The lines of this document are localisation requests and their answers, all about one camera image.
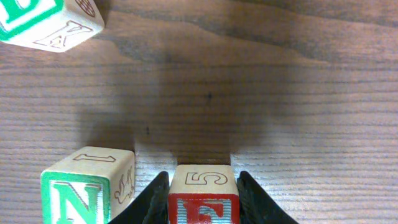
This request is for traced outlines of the red E block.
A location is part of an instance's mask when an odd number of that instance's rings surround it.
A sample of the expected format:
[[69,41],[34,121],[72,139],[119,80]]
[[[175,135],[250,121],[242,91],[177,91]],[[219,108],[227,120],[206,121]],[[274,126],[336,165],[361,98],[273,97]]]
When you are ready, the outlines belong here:
[[179,165],[168,194],[169,223],[239,223],[239,192],[229,165]]

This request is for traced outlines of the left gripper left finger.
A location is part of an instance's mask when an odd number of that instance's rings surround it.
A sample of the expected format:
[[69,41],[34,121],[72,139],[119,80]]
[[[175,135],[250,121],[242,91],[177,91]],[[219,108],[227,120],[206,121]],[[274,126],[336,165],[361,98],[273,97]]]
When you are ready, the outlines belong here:
[[133,202],[109,224],[166,224],[169,174],[160,172]]

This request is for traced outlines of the green N block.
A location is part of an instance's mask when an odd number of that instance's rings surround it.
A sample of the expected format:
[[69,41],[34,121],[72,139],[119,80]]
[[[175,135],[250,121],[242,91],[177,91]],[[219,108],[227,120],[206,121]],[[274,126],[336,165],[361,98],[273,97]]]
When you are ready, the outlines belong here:
[[135,154],[86,146],[40,176],[44,223],[109,223],[134,200]]

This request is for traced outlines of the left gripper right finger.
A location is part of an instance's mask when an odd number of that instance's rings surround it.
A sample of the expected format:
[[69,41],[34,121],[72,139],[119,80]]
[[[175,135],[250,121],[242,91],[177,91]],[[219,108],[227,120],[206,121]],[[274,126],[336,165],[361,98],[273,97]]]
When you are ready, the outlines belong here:
[[298,224],[247,171],[237,179],[240,224]]

